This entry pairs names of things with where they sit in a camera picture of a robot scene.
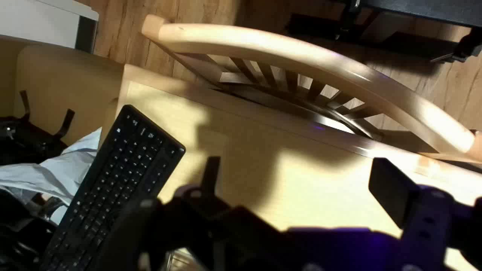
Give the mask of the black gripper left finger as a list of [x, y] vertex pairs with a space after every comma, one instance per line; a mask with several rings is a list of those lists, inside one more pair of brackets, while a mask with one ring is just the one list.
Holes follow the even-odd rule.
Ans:
[[200, 182], [200, 190], [203, 194], [215, 193], [220, 164], [221, 164], [220, 156], [209, 156], [206, 159], [206, 165], [204, 165], [201, 182]]

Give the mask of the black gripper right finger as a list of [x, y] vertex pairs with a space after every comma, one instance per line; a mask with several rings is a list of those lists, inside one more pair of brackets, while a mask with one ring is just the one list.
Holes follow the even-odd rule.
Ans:
[[367, 188], [399, 229], [412, 223], [423, 197], [421, 188], [391, 161], [372, 161]]

